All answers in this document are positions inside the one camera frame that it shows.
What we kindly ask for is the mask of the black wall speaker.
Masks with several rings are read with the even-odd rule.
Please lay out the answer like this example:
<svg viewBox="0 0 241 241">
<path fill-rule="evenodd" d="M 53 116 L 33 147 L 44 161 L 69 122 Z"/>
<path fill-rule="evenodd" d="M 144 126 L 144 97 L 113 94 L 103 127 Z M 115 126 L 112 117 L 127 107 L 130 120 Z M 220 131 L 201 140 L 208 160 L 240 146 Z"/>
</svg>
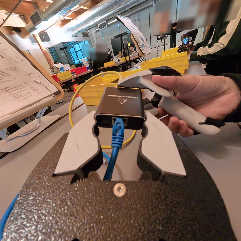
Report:
<svg viewBox="0 0 241 241">
<path fill-rule="evenodd" d="M 49 42 L 50 41 L 50 37 L 47 32 L 41 32 L 38 35 L 39 35 L 41 42 Z"/>
</svg>

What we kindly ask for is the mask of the black network splitter box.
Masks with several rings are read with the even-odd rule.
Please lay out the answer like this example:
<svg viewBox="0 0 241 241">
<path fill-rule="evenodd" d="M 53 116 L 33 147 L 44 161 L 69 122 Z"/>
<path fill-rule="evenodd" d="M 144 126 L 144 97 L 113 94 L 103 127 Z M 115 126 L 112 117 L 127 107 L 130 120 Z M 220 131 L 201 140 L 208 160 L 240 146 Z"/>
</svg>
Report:
<svg viewBox="0 0 241 241">
<path fill-rule="evenodd" d="M 141 130 L 145 114 L 140 89 L 106 87 L 95 114 L 99 127 L 112 128 L 121 118 L 125 129 Z"/>
</svg>

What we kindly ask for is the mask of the grey desk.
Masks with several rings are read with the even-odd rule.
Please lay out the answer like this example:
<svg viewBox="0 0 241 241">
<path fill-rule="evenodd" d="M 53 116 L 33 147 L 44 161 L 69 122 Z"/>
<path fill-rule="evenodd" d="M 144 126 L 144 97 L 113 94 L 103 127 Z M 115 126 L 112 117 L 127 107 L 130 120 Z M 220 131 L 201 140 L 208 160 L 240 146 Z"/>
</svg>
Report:
<svg viewBox="0 0 241 241">
<path fill-rule="evenodd" d="M 23 147 L 6 156 L 1 154 L 1 218 L 36 164 L 71 129 L 68 108 L 69 103 L 51 112 L 50 116 L 60 115 L 60 118 Z M 141 170 L 136 163 L 140 138 L 140 131 L 137 131 L 134 140 L 120 151 L 113 180 L 137 180 L 140 177 Z M 227 123 L 216 136 L 180 138 L 214 179 L 234 224 L 234 217 L 240 215 L 240 129 L 237 124 Z"/>
</svg>

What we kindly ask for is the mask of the person's right hand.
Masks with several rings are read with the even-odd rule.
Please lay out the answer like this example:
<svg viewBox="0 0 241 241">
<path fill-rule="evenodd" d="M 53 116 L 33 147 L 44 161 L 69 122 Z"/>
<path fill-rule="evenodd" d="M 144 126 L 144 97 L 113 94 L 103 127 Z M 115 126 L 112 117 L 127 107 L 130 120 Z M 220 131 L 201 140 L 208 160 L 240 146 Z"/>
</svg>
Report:
<svg viewBox="0 0 241 241">
<path fill-rule="evenodd" d="M 152 81 L 165 89 L 176 90 L 176 98 L 206 117 L 226 118 L 240 102 L 236 83 L 223 76 L 158 76 Z"/>
</svg>

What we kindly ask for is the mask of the silver ventilation duct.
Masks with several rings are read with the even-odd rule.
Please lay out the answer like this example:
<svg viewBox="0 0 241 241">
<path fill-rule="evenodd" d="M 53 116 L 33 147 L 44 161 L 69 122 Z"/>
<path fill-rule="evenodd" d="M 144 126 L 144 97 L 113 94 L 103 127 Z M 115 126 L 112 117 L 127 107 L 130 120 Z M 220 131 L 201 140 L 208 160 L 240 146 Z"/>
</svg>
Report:
<svg viewBox="0 0 241 241">
<path fill-rule="evenodd" d="M 88 29 L 91 29 L 97 22 L 103 22 L 105 18 L 108 18 L 115 13 L 119 13 L 128 7 L 135 5 L 138 1 L 131 0 L 104 0 L 80 14 L 72 21 L 68 22 L 61 28 L 65 32 L 73 32 L 79 34 Z"/>
<path fill-rule="evenodd" d="M 49 7 L 42 11 L 41 9 L 35 10 L 30 16 L 30 22 L 25 26 L 25 29 L 30 34 L 38 34 L 45 31 L 55 23 L 62 19 L 71 9 L 75 6 L 82 6 L 87 3 L 85 0 L 56 0 L 49 5 Z"/>
</svg>

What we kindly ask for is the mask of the printed instruction sheets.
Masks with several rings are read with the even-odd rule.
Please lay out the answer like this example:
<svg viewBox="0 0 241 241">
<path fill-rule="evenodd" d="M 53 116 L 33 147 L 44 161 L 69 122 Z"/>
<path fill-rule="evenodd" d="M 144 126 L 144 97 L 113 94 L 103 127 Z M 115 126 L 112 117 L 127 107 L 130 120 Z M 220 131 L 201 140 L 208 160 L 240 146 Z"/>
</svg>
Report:
<svg viewBox="0 0 241 241">
<path fill-rule="evenodd" d="M 0 55 L 1 118 L 60 93 L 32 61 L 2 33 Z"/>
</svg>

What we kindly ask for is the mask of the black monitor screen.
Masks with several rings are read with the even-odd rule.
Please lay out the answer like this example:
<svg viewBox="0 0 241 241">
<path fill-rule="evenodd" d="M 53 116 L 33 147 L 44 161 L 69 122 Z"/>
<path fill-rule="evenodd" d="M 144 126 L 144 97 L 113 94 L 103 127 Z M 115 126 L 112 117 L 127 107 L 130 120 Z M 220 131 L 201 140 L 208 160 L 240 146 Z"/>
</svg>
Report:
<svg viewBox="0 0 241 241">
<path fill-rule="evenodd" d="M 123 34 L 126 33 L 125 35 L 122 36 L 122 38 L 126 38 L 128 44 L 133 44 L 133 41 L 131 39 L 131 33 L 123 32 Z M 121 48 L 121 34 L 118 34 L 114 36 L 113 39 L 111 39 L 111 45 L 112 45 L 112 50 L 113 50 L 113 55 L 117 56 L 119 51 L 122 50 Z"/>
</svg>

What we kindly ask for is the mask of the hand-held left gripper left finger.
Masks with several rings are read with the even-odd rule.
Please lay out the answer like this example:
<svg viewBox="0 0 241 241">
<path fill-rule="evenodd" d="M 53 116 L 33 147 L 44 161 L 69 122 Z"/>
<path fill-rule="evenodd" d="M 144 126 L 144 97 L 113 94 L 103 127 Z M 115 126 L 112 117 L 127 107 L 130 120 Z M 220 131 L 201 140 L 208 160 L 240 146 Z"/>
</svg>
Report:
<svg viewBox="0 0 241 241">
<path fill-rule="evenodd" d="M 90 112 L 69 131 L 54 175 L 75 174 L 88 176 L 103 164 L 103 153 L 98 139 L 96 111 Z"/>
</svg>

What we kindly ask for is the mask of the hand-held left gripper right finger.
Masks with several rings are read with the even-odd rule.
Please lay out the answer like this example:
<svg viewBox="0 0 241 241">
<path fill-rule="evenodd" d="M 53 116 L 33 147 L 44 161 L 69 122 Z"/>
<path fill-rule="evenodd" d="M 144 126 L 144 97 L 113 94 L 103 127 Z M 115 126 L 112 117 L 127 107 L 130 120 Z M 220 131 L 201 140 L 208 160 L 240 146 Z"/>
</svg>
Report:
<svg viewBox="0 0 241 241">
<path fill-rule="evenodd" d="M 173 175 L 185 177 L 186 171 L 172 132 L 149 111 L 145 111 L 145 122 L 137 154 L 137 166 L 151 177 Z"/>
</svg>

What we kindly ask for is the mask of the wooden document stand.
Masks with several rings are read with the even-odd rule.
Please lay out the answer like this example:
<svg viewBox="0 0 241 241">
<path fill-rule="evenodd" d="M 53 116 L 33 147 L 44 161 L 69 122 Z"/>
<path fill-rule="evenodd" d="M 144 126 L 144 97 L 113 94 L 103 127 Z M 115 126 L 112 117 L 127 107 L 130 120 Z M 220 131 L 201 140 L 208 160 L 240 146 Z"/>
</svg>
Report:
<svg viewBox="0 0 241 241">
<path fill-rule="evenodd" d="M 134 23 L 128 18 L 121 15 L 115 15 L 115 18 L 119 20 L 131 33 L 131 39 L 141 56 L 147 56 L 151 53 L 151 49 L 147 44 L 147 41 L 140 30 L 134 25 Z"/>
<path fill-rule="evenodd" d="M 56 94 L 56 95 L 52 95 L 36 104 L 33 104 L 29 107 L 26 107 L 25 109 L 23 110 L 20 110 L 16 113 L 13 113 L 9 116 L 6 116 L 5 118 L 0 118 L 0 127 L 1 127 L 1 130 L 3 130 L 4 128 L 7 128 L 8 126 L 24 119 L 25 117 L 28 117 L 29 115 L 32 115 L 33 113 L 45 108 L 45 107 L 48 107 L 49 105 L 59 101 L 61 98 L 63 98 L 63 90 L 62 88 L 60 87 L 59 84 L 56 83 L 56 81 L 51 77 L 51 75 L 39 64 L 38 61 L 35 60 L 35 58 L 33 56 L 31 56 L 30 54 L 28 53 L 25 53 L 23 52 L 24 55 L 32 61 L 32 63 L 38 68 L 38 70 L 40 72 L 42 72 L 42 74 L 51 82 L 53 83 L 53 85 L 56 86 L 56 88 L 59 89 L 60 93 L 59 94 Z"/>
</svg>

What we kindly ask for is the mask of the small yellow plastic bin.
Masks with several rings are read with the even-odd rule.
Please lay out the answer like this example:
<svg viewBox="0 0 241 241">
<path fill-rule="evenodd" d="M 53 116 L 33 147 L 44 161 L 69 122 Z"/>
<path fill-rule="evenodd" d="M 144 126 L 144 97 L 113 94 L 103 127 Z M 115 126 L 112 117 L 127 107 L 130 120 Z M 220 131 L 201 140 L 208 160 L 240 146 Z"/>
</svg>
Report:
<svg viewBox="0 0 241 241">
<path fill-rule="evenodd" d="M 58 73 L 57 77 L 59 80 L 64 80 L 64 79 L 72 77 L 72 74 L 71 74 L 71 71 L 69 70 L 69 71 L 64 71 L 64 72 Z"/>
</svg>

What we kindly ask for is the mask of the white stand base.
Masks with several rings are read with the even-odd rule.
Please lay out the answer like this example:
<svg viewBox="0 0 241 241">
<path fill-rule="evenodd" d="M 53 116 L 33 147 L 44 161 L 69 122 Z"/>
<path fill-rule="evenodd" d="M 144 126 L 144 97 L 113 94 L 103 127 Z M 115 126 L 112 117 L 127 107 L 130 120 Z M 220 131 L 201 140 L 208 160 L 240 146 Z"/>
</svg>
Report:
<svg viewBox="0 0 241 241">
<path fill-rule="evenodd" d="M 2 137 L 0 141 L 0 152 L 10 153 L 20 149 L 59 118 L 60 115 L 37 117 L 37 119 L 34 119 L 13 134 L 10 134 L 5 139 Z"/>
</svg>

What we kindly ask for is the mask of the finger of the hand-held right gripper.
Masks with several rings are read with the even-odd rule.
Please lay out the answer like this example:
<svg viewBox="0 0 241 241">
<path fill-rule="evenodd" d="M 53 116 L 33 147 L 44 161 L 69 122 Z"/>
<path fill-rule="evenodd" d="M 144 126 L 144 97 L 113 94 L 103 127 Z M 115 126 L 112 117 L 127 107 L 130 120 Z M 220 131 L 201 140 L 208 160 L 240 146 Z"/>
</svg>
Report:
<svg viewBox="0 0 241 241">
<path fill-rule="evenodd" d="M 118 87 L 154 89 L 154 83 L 152 82 L 152 72 L 150 70 L 143 70 L 134 73 L 128 77 L 119 80 Z"/>
</svg>

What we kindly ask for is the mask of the person's right forearm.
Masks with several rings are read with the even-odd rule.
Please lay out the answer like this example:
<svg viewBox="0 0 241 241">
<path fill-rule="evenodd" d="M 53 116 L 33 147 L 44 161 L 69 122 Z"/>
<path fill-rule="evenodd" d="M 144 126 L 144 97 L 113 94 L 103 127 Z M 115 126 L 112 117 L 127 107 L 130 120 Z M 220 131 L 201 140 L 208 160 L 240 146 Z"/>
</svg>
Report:
<svg viewBox="0 0 241 241">
<path fill-rule="evenodd" d="M 239 90 L 241 91 L 241 74 L 223 73 L 220 76 L 228 77 L 228 78 L 232 79 L 236 83 L 236 85 L 238 86 Z M 225 123 L 237 123 L 239 128 L 241 128 L 241 101 L 239 102 L 236 109 L 234 109 L 222 121 L 225 122 Z"/>
</svg>

